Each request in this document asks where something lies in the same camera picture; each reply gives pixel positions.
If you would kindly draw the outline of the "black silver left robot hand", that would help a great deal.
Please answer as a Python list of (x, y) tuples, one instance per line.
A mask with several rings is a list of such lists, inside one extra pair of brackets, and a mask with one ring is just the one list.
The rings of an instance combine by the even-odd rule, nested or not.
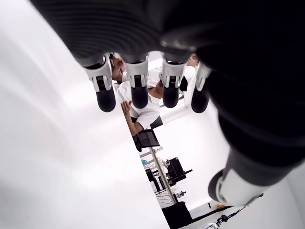
[(302, 0), (34, 0), (75, 60), (93, 74), (99, 107), (114, 108), (108, 52), (130, 72), (133, 102), (147, 99), (140, 65), (163, 53), (164, 104), (177, 104), (189, 54), (201, 66), (192, 108), (209, 100), (230, 145), (209, 184), (212, 199), (251, 203), (305, 160), (305, 3)]

